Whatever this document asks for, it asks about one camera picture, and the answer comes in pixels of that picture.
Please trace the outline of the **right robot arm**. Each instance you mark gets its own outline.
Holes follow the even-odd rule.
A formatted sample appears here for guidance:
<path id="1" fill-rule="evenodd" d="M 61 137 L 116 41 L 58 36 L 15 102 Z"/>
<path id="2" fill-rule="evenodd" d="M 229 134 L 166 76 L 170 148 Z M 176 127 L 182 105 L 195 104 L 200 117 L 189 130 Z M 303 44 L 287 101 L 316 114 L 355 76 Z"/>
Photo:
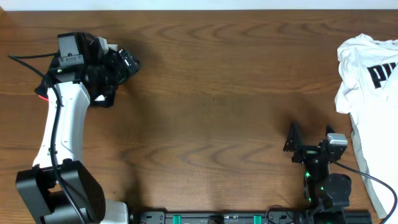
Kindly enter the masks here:
<path id="1" fill-rule="evenodd" d="M 341 159 L 348 146 L 344 134 L 328 125 L 325 139 L 316 146 L 305 145 L 299 126 L 290 126 L 283 151 L 291 152 L 292 162 L 303 164 L 304 197 L 310 207 L 294 215 L 294 223 L 346 223 L 343 209 L 349 206 L 351 178 L 332 173 L 330 164 Z"/>

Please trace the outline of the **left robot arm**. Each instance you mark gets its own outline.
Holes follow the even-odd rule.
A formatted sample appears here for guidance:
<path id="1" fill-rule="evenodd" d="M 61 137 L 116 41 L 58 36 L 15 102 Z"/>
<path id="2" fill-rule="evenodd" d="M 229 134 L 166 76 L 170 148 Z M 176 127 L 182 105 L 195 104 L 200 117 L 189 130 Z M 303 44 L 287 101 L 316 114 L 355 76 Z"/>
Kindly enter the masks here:
<path id="1" fill-rule="evenodd" d="M 111 107 L 140 63 L 86 32 L 57 40 L 59 49 L 35 89 L 49 104 L 43 140 L 32 167 L 17 173 L 16 188 L 36 223 L 128 223 L 127 205 L 106 199 L 83 164 L 83 132 L 88 108 Z"/>

